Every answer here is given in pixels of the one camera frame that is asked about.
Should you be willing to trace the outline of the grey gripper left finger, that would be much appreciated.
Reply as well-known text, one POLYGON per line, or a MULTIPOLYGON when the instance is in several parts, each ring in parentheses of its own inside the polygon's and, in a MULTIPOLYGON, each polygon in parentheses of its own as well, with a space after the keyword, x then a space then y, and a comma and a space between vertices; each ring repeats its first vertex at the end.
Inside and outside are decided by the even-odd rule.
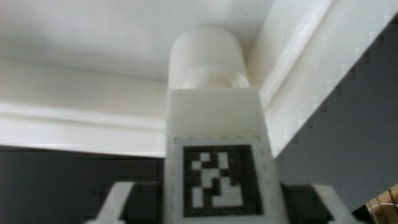
POLYGON ((158 185, 154 181, 115 182, 85 224, 160 224, 158 185))

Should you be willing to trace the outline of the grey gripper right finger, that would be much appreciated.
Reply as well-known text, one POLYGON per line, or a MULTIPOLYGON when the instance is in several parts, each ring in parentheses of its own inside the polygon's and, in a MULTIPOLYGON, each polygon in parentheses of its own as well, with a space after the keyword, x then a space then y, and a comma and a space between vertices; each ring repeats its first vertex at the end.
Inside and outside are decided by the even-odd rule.
POLYGON ((352 214, 329 185, 284 185, 289 224, 368 224, 352 214))

